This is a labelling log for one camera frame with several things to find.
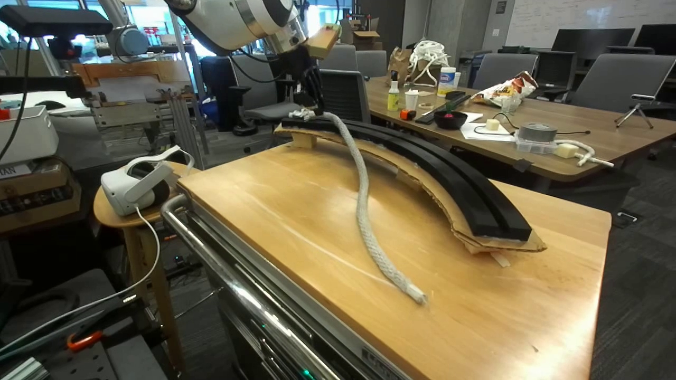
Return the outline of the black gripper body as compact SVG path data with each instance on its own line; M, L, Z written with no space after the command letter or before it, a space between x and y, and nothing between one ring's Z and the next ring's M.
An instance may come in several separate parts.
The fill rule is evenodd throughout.
M270 70L274 82L288 86L297 103L307 107L324 106L319 65L307 47L273 55Z

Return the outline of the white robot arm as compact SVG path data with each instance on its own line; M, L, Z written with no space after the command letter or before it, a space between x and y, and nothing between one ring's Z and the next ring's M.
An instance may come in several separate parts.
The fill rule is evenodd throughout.
M165 0L209 50L231 55L263 40L281 81L303 106L324 106L322 73L311 55L303 0Z

